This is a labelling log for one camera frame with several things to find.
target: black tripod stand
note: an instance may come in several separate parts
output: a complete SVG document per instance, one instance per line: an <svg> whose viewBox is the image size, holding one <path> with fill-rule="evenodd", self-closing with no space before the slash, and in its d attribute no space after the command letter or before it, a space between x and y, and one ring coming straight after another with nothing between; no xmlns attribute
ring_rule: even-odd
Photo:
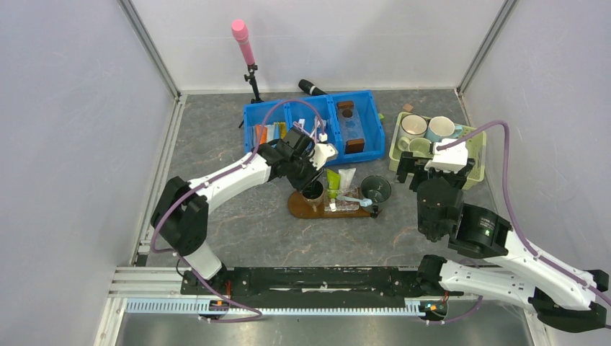
<svg viewBox="0 0 611 346"><path fill-rule="evenodd" d="M244 80L251 85L252 93L254 94L254 98L250 100L251 104L263 102L263 100L259 96L259 87L257 86L257 80L254 78L254 72L258 69L259 68L257 67L257 65L254 63L252 65L248 65L249 74L244 75ZM242 125L244 125L244 120L242 120L238 128L241 128Z"/></svg>

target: blue storage box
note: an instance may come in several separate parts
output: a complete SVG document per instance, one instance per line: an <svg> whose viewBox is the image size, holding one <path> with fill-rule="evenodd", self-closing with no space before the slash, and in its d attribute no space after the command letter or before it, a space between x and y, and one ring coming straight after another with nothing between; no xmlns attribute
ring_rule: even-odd
<svg viewBox="0 0 611 346"><path fill-rule="evenodd" d="M385 153L385 135L378 117L378 110L375 108L373 96L368 90L360 92L345 92L342 94L330 94L315 97L303 97L303 101L311 104L323 120L326 120L325 131L329 136L328 142L332 143L339 152L338 157L327 165L346 164L350 162L362 162L379 159ZM365 135L365 148L361 153L345 154L346 143L342 138L339 127L337 112L337 102L353 101L354 108L360 117L363 134ZM265 113L269 111L279 101L263 102L254 105L244 106L244 149L249 152L254 147L252 127L261 124ZM285 121L287 130L293 126L293 122L305 119L304 128L311 131L314 126L314 112L306 106L297 102L291 102L275 110L268 120L268 125Z"/></svg>

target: white wall panel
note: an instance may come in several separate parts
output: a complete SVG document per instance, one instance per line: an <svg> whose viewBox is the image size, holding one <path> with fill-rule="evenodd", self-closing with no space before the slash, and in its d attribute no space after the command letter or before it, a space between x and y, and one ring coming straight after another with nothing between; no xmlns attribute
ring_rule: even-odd
<svg viewBox="0 0 611 346"><path fill-rule="evenodd" d="M0 345L92 345L173 101L115 0L0 1Z"/></svg>
<svg viewBox="0 0 611 346"><path fill-rule="evenodd" d="M607 272L609 13L609 1L518 2L465 93L475 125L504 119L512 127L509 189L527 237L571 265ZM502 132L490 130L488 139L486 172L503 210ZM606 345L608 335L557 332L554 340Z"/></svg>
<svg viewBox="0 0 611 346"><path fill-rule="evenodd" d="M135 0L182 90L249 90L231 22L251 33L261 89L455 87L502 0Z"/></svg>

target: cup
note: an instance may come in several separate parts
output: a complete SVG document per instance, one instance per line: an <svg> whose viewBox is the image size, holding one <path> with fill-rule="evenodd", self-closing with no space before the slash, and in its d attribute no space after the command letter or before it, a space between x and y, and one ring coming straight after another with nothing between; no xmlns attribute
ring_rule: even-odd
<svg viewBox="0 0 611 346"><path fill-rule="evenodd" d="M360 198L369 198L373 204L362 208L370 212L372 218L377 218L378 213L391 197L391 191L391 184L388 180L377 175L366 177L361 182Z"/></svg>
<svg viewBox="0 0 611 346"><path fill-rule="evenodd" d="M427 134L424 136L431 142L439 142L443 138L457 138L463 133L461 125L454 124L446 117L434 117L429 121Z"/></svg>
<svg viewBox="0 0 611 346"><path fill-rule="evenodd" d="M318 211L318 206L323 202L324 186L322 182L316 180L312 185L306 187L301 192L305 202L312 207L314 213Z"/></svg>
<svg viewBox="0 0 611 346"><path fill-rule="evenodd" d="M409 142L414 138L424 137L427 132L427 121L420 115L410 114L401 120L397 147L401 151L407 151Z"/></svg>
<svg viewBox="0 0 611 346"><path fill-rule="evenodd" d="M414 138L409 142L408 151L414 156L431 157L431 141L426 138Z"/></svg>

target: wooden tray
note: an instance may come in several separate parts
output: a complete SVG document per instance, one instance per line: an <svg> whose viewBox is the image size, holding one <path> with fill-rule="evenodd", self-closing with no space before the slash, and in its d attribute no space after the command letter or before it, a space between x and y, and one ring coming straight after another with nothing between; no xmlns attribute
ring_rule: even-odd
<svg viewBox="0 0 611 346"><path fill-rule="evenodd" d="M296 218L367 218L371 214L368 211L358 208L351 212L325 213L324 204L321 203L316 212L309 206L298 191L293 192L288 198L288 211Z"/></svg>

